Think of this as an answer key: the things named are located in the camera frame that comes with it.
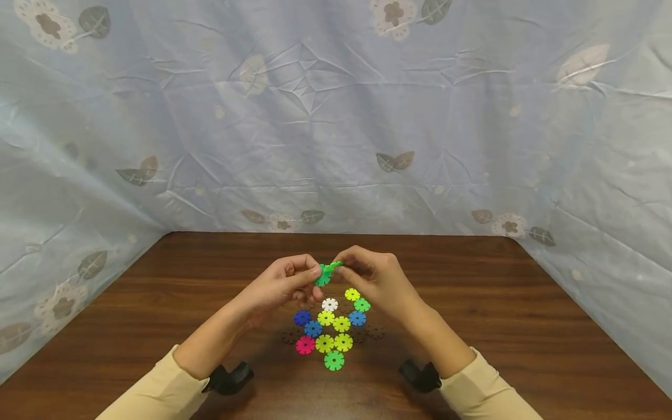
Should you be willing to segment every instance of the light blue curtain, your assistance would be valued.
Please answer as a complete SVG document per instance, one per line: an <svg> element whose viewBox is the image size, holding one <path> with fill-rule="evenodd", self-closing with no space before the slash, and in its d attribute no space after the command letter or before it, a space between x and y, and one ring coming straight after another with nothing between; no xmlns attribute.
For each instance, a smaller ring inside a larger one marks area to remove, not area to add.
<svg viewBox="0 0 672 420"><path fill-rule="evenodd" d="M672 5L0 5L0 380L173 230L504 235L672 395Z"/></svg>

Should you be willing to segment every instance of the left hand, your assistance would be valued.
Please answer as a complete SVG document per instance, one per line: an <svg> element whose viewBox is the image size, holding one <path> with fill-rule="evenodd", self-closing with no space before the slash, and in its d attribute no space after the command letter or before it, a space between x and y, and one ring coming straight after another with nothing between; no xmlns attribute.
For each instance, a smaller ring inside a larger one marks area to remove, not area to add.
<svg viewBox="0 0 672 420"><path fill-rule="evenodd" d="M322 274L320 265L308 254L275 260L232 301L247 314L247 326L258 327L281 305L322 300L322 290L313 284Z"/></svg>

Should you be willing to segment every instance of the beige sleeve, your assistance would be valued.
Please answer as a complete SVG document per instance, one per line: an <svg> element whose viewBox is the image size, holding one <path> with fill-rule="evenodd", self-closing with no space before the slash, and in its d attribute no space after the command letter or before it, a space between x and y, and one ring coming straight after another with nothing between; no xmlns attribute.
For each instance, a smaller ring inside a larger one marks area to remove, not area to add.
<svg viewBox="0 0 672 420"><path fill-rule="evenodd" d="M173 352L110 405L97 420L187 420L205 401L208 378L197 380L182 370Z"/></svg>
<svg viewBox="0 0 672 420"><path fill-rule="evenodd" d="M461 372L441 380L441 393L462 420L542 420L477 350Z"/></svg>

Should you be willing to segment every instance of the person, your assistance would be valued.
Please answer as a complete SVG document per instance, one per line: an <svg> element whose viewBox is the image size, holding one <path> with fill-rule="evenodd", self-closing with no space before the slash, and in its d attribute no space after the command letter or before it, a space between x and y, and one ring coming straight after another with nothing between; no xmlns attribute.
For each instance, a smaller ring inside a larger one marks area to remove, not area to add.
<svg viewBox="0 0 672 420"><path fill-rule="evenodd" d="M345 279L380 312L400 325L429 354L442 379L440 392L463 420L541 420L490 366L467 346L407 279L396 257L361 247L334 261ZM313 282L321 268L310 255L273 262L238 296L212 315L97 420L189 419L206 398L212 371L249 329L291 301L315 302L323 293Z"/></svg>

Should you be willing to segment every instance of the pink toy piece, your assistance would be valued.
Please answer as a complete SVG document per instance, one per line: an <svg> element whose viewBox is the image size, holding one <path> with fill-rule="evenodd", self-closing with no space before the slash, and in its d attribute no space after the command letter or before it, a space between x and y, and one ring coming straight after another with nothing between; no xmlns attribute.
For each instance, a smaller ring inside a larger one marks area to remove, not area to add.
<svg viewBox="0 0 672 420"><path fill-rule="evenodd" d="M307 335L304 335L303 337L299 338L298 341L296 342L296 351L298 351L299 354L302 355L311 354L314 349L315 349L315 340Z"/></svg>

